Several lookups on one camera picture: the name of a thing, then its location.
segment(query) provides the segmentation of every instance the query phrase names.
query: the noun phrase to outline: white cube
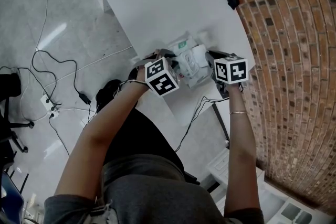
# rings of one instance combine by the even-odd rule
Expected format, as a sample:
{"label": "white cube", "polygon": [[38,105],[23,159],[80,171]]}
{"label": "white cube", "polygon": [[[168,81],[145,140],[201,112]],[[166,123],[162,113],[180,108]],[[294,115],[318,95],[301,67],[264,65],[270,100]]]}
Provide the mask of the white cube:
{"label": "white cube", "polygon": [[145,69],[145,82],[158,96],[165,96],[179,89],[178,77],[164,57],[147,63]]}
{"label": "white cube", "polygon": [[247,59],[230,56],[214,60],[216,79],[227,84],[248,80]]}

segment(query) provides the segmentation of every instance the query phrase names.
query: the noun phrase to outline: gray t-shirt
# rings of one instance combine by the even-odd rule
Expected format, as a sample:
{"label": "gray t-shirt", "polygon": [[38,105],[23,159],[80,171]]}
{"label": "gray t-shirt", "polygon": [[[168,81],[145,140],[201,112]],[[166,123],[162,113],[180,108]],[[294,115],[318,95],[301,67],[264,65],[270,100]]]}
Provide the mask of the gray t-shirt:
{"label": "gray t-shirt", "polygon": [[260,209],[223,218],[206,190],[186,183],[179,168],[160,156],[119,158],[103,173],[105,206],[74,195],[53,196],[45,201],[44,223],[264,223]]}

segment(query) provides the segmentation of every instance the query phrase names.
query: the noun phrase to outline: blue chair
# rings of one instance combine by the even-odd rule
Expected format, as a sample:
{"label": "blue chair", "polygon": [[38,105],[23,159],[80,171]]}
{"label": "blue chair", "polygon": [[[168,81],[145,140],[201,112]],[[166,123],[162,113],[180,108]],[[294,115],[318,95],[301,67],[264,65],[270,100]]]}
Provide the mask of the blue chair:
{"label": "blue chair", "polygon": [[7,173],[2,172],[1,181],[6,191],[6,196],[1,199],[2,210],[10,221],[21,224],[24,199]]}

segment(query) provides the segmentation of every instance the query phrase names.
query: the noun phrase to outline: black shoe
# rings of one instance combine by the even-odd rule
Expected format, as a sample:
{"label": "black shoe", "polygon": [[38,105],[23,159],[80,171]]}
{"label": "black shoe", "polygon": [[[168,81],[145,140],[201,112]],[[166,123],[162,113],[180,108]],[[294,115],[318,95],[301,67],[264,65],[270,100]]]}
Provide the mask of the black shoe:
{"label": "black shoe", "polygon": [[120,83],[121,81],[118,79],[110,80],[108,83],[106,83],[104,88],[99,90],[96,95],[97,113],[113,100],[113,94],[118,90]]}

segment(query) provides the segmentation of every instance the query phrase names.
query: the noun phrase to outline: power adapter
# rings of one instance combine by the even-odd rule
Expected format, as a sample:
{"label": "power adapter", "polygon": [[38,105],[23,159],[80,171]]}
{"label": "power adapter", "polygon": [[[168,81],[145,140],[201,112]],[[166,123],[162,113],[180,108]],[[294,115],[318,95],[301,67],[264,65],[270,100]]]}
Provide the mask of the power adapter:
{"label": "power adapter", "polygon": [[80,98],[85,104],[88,104],[88,105],[91,104],[91,100],[90,100],[84,93],[79,92],[78,95],[79,95],[79,98]]}

